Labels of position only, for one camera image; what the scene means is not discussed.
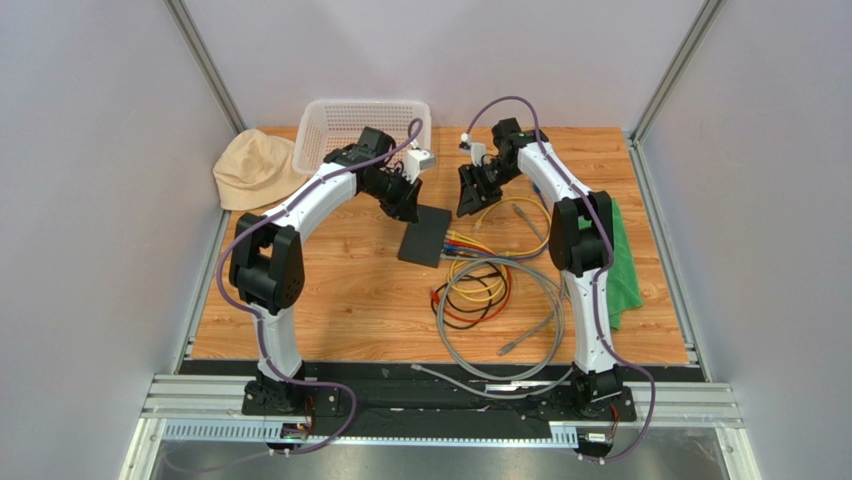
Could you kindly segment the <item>black network switch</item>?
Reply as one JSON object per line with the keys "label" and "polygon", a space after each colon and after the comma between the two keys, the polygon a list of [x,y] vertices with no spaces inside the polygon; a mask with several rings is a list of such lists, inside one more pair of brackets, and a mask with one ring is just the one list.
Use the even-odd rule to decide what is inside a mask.
{"label": "black network switch", "polygon": [[402,237],[397,259],[424,267],[438,268],[446,234],[452,221],[447,209],[419,205],[419,220],[409,223]]}

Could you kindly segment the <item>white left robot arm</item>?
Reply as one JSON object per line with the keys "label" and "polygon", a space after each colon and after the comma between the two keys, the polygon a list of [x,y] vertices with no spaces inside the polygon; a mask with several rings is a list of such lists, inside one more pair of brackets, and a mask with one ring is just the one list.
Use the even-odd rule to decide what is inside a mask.
{"label": "white left robot arm", "polygon": [[312,383],[306,381],[297,345],[294,305],[305,286],[303,245],[339,206],[360,193],[375,198],[390,218],[415,224],[422,187],[419,168],[434,156],[416,144],[420,118],[408,125],[408,137],[366,127],[358,140],[329,152],[311,179],[272,210],[246,213],[234,240],[217,263],[239,297],[232,306],[248,312],[260,351],[249,401],[284,414],[299,411]]}

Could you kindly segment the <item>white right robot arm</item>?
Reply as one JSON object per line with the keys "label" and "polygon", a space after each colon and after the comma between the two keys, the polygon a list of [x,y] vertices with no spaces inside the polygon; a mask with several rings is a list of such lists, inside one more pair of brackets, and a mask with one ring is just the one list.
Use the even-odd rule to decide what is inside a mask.
{"label": "white right robot arm", "polygon": [[615,260],[612,199],[584,185],[540,130],[524,131],[509,118],[493,127],[492,136],[497,149],[492,158],[470,133],[460,137],[459,148],[471,161],[458,170],[456,214],[472,215],[496,204],[503,185],[521,174],[537,185],[551,210],[549,256],[567,287],[574,320],[577,375],[571,406],[585,418],[608,414],[623,392],[606,300],[607,274]]}

